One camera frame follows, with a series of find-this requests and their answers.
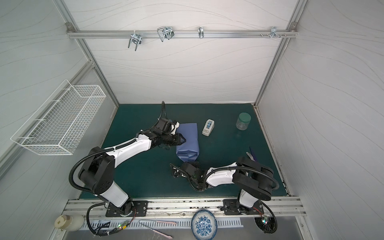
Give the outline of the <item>light blue wrapping paper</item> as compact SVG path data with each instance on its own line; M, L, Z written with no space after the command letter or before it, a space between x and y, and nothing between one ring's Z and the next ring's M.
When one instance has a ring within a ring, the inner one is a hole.
M194 162L200 154L197 123L181 124L177 133L180 133L186 141L176 147L176 155L183 162Z

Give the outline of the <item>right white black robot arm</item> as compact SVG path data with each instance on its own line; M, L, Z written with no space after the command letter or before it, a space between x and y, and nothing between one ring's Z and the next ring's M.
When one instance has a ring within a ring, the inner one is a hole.
M272 199L279 182L274 171L249 158L219 168L202 170L198 162L185 162L180 167L170 164L174 178L186 178L197 192L222 185L236 185L240 193L236 200L223 200L221 210L225 215L255 215L264 213L264 201Z

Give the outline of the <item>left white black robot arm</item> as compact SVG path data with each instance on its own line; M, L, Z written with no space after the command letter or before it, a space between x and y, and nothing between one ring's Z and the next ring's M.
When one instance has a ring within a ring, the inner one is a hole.
M152 127L139 131L133 139L114 147L91 149L70 170L70 185L77 190L92 193L117 208L119 215L128 216L134 208L133 200L114 181L115 168L131 157L157 146L172 147L186 143L184 136L177 133L179 126L179 122L167 117L166 105L162 102L160 116Z

